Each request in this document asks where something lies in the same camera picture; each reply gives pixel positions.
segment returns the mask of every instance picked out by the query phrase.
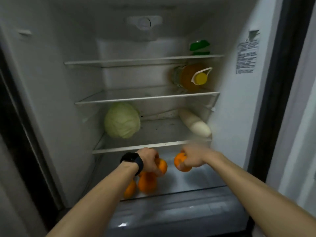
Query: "smartwatch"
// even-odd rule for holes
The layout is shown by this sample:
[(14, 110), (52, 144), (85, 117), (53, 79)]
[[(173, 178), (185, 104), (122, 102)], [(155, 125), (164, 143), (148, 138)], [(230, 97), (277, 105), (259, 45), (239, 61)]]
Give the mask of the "smartwatch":
[(122, 163), (123, 161), (134, 162), (138, 164), (138, 171), (135, 174), (135, 176), (138, 175), (144, 168), (143, 160), (140, 158), (139, 154), (137, 153), (127, 152), (125, 155), (122, 156), (120, 163)]

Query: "cabbage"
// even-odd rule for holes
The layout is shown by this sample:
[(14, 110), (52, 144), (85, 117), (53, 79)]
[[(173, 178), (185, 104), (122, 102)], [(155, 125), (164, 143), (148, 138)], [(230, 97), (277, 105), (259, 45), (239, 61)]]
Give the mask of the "cabbage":
[(140, 129), (138, 112), (128, 103), (114, 103), (105, 115), (104, 126), (112, 138), (130, 138)]

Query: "bottle handle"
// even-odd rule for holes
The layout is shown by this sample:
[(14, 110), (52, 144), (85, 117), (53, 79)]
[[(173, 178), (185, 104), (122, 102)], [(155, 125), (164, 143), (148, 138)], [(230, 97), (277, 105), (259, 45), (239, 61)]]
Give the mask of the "bottle handle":
[(211, 72), (212, 69), (213, 69), (213, 67), (208, 67), (208, 68), (205, 68), (205, 69), (203, 69), (203, 70), (197, 71), (197, 72), (192, 76), (191, 82), (193, 82), (195, 85), (198, 86), (198, 84), (196, 84), (196, 83), (194, 82), (195, 76), (196, 76), (197, 74), (201, 73), (201, 72), (204, 72), (204, 71), (209, 70), (209, 71), (207, 72), (207, 74), (206, 74), (206, 76), (209, 77), (209, 73)]

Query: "white radish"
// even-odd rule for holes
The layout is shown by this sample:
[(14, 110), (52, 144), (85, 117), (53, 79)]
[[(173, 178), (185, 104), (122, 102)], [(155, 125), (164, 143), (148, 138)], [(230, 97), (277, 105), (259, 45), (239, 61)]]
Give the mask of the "white radish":
[(209, 126), (200, 119), (200, 117), (194, 115), (187, 109), (180, 108), (179, 116), (183, 123), (192, 131), (194, 134), (202, 137), (209, 137), (211, 130)]

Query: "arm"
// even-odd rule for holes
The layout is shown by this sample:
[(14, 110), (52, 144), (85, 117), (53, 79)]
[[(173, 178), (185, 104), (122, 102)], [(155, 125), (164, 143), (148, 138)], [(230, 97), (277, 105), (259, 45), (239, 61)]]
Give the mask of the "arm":
[(188, 145), (188, 158), (178, 166), (210, 165), (269, 237), (316, 236), (316, 219), (285, 196), (228, 160), (222, 153)]
[[(144, 163), (144, 171), (161, 171), (155, 164), (158, 156), (154, 149), (138, 150)], [(46, 237), (101, 236), (109, 223), (119, 200), (138, 171), (136, 163), (123, 161), (112, 173), (86, 194), (48, 233)]]

